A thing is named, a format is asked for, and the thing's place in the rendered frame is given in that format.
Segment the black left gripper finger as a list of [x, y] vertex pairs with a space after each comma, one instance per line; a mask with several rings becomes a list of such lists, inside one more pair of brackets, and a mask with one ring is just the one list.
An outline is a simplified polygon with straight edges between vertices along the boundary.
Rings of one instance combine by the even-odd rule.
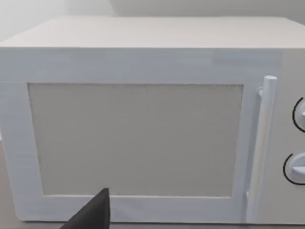
[[110, 193], [103, 188], [60, 229], [110, 229], [110, 221]]

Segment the pale microwave door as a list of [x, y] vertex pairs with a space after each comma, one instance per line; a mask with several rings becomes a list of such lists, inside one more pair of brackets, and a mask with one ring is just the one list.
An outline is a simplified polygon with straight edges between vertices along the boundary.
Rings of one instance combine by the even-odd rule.
[[280, 49], [0, 48], [0, 132], [22, 221], [101, 189], [119, 223], [241, 223]]

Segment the pale microwave oven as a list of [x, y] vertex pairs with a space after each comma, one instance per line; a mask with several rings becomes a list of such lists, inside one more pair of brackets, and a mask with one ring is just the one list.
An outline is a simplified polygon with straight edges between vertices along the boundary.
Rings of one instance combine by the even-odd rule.
[[0, 48], [280, 49], [269, 148], [254, 224], [305, 225], [305, 187], [289, 183], [282, 168], [290, 154], [305, 153], [305, 133], [293, 124], [305, 98], [305, 26], [266, 17], [67, 16], [0, 42]]

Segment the pale microwave knob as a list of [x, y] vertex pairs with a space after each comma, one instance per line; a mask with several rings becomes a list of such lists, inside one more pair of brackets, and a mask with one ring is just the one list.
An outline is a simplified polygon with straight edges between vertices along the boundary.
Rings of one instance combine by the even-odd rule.
[[292, 110], [292, 121], [294, 126], [302, 133], [305, 133], [305, 98], [301, 97]]
[[289, 183], [305, 187], [305, 153], [290, 154], [283, 163], [282, 172]]

